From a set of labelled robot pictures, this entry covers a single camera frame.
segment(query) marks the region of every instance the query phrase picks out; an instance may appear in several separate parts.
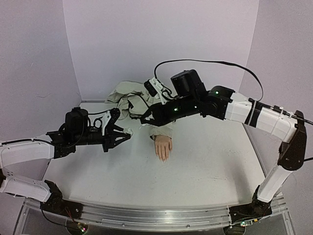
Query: beige fabric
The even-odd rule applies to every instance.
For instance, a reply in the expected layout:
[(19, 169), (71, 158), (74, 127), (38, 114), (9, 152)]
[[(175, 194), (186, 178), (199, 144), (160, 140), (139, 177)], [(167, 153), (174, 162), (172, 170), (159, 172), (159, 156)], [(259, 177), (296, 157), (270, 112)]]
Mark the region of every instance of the beige fabric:
[[(149, 106), (161, 102), (160, 99), (150, 96), (143, 84), (129, 81), (120, 82), (110, 93), (105, 102), (118, 103), (117, 107), (121, 111), (120, 120), (125, 119), (129, 114), (132, 116), (140, 116), (148, 110), (148, 107), (138, 95), (141, 96)], [(153, 137), (157, 135), (171, 138), (173, 135), (173, 123), (161, 127), (152, 126), (150, 136)]]

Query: sleeve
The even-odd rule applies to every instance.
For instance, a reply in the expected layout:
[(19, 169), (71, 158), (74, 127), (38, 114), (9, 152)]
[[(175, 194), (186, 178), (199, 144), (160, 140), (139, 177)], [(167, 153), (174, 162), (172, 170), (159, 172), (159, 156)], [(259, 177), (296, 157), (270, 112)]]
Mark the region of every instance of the sleeve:
[(166, 124), (164, 126), (152, 126), (152, 129), (150, 131), (150, 138), (154, 140), (155, 136), (168, 136), (172, 138), (173, 136), (173, 129), (174, 129), (174, 123), (171, 122), (169, 124)]

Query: human hand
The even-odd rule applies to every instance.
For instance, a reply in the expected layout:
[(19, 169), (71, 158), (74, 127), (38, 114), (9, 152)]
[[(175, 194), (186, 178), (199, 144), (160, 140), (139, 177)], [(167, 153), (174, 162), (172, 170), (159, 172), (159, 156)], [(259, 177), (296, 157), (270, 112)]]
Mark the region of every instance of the human hand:
[(155, 137), (156, 155), (160, 161), (167, 161), (170, 151), (173, 149), (172, 139), (168, 136), (158, 135)]

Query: robotic arm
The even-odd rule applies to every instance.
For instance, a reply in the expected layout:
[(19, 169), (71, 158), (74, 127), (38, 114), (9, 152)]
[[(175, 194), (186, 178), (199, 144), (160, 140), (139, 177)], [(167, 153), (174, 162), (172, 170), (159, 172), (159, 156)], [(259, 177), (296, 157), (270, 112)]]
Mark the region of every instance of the robotic arm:
[(36, 199), (44, 211), (79, 218), (82, 204), (63, 199), (55, 183), (38, 181), (16, 175), (7, 166), (36, 159), (57, 159), (76, 151), (77, 145), (101, 144), (104, 152), (127, 141), (131, 129), (123, 129), (115, 122), (120, 110), (113, 108), (102, 112), (91, 124), (88, 111), (80, 107), (66, 114), (65, 123), (58, 131), (48, 132), (52, 142), (24, 139), (0, 143), (0, 192)]
[[(222, 86), (207, 91), (195, 70), (181, 72), (171, 80), (178, 96), (172, 100), (165, 97), (169, 100), (165, 104), (152, 105), (141, 117), (142, 124), (162, 126), (182, 117), (200, 114), (241, 122), (282, 141), (277, 164), (256, 189), (252, 202), (230, 208), (233, 224), (270, 215), (270, 203), (275, 193), (304, 162), (307, 134), (303, 113), (286, 112), (281, 107), (266, 105)], [(166, 88), (158, 83), (154, 78), (146, 82), (145, 87), (151, 95), (164, 96)]]

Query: white table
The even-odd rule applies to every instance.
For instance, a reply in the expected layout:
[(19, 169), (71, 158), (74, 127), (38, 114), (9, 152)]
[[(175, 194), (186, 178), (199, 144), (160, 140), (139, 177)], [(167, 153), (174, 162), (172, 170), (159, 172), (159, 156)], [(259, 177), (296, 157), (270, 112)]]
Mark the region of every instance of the white table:
[[(81, 107), (94, 113), (115, 106)], [(178, 120), (166, 163), (155, 155), (149, 126), (131, 119), (116, 124), (132, 128), (132, 138), (108, 153), (101, 145), (78, 146), (76, 153), (50, 162), (45, 179), (55, 182), (65, 199), (132, 208), (237, 205), (251, 202), (264, 180), (240, 123), (200, 115)]]

